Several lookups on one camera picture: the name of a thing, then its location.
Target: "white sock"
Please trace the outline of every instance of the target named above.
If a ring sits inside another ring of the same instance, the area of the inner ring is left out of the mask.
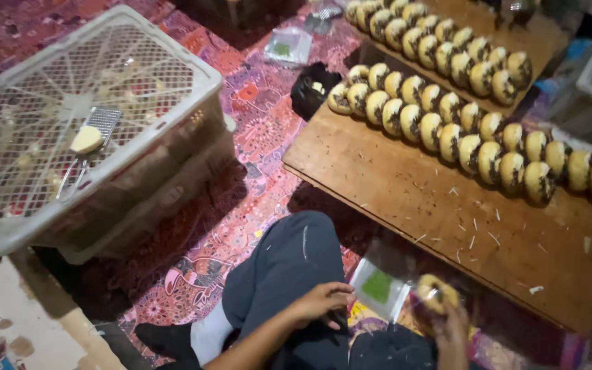
[[[233,328],[223,312],[222,299],[204,319],[191,325],[191,347],[200,366],[220,355],[223,343]]]

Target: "cheese grater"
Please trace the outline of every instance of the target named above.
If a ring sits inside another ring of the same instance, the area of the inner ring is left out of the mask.
[[[68,182],[68,178],[70,177],[70,172],[72,169],[77,165],[77,163],[82,163],[82,172],[79,173],[79,177],[77,181],[72,185],[72,189],[70,193],[68,193],[65,197],[61,198],[61,201],[67,201],[72,197],[74,191],[79,188],[79,184],[84,177],[87,169],[90,166],[90,160],[92,157],[97,156],[100,151],[102,151],[107,144],[109,143],[109,139],[111,138],[111,134],[113,130],[116,128],[116,124],[118,124],[118,120],[120,119],[121,111],[119,109],[112,109],[112,108],[102,108],[102,107],[93,107],[91,109],[91,113],[88,115],[86,120],[84,121],[83,126],[93,126],[97,130],[102,133],[102,137],[104,141],[99,149],[93,150],[86,154],[76,154],[74,160],[68,167],[67,172],[65,172],[65,176],[63,176],[63,181],[61,181],[61,187],[59,187],[59,191],[56,194],[56,199],[61,198],[61,192],[63,187],[65,186],[66,182]]]

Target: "person's left hand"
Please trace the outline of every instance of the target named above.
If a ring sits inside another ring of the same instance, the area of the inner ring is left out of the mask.
[[[355,301],[353,288],[343,282],[319,284],[304,296],[296,299],[285,311],[296,320],[298,329],[305,328],[310,322],[321,318],[331,329],[340,330],[340,324],[334,322],[328,313],[346,311],[347,305]]]

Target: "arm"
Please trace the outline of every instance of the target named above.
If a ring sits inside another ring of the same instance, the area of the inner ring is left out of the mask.
[[[467,335],[469,319],[465,308],[444,302],[447,321],[433,322],[437,344],[437,370],[468,370]]]
[[[342,282],[317,285],[260,325],[239,344],[205,364],[204,369],[260,369],[294,330],[305,328],[329,311],[346,309],[347,304],[355,300],[352,292],[353,287]],[[334,321],[327,320],[327,324],[335,330],[340,329]]]

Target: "wooden table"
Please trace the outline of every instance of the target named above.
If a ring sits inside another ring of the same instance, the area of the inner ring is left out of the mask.
[[[563,188],[545,208],[507,198],[325,104],[282,160],[288,171],[533,313],[580,334],[591,330],[587,199]],[[536,286],[544,290],[530,293]]]
[[[516,51],[525,51],[527,53],[533,67],[531,83],[526,89],[518,93],[513,105],[501,105],[490,97],[481,98],[474,95],[471,89],[459,88],[451,78],[447,79],[438,74],[437,71],[424,68],[421,64],[405,58],[401,52],[390,49],[357,29],[357,35],[363,39],[360,62],[363,64],[377,62],[375,59],[371,61],[363,60],[365,58],[362,57],[369,54],[367,48],[374,47],[383,55],[389,55],[397,59],[399,63],[415,70],[416,74],[440,85],[441,88],[447,91],[455,92],[466,101],[476,101],[486,111],[501,112],[505,116],[510,116],[547,63],[568,45],[567,35],[552,19],[543,16],[539,12],[531,18],[527,29],[516,26],[513,30],[509,30],[507,24],[495,29],[495,14],[490,13],[488,6],[484,3],[473,3],[466,0],[423,0],[423,3],[429,7],[430,14],[437,14],[440,19],[452,18],[459,28],[472,27],[475,36],[487,38],[494,47],[503,46],[512,53]]]

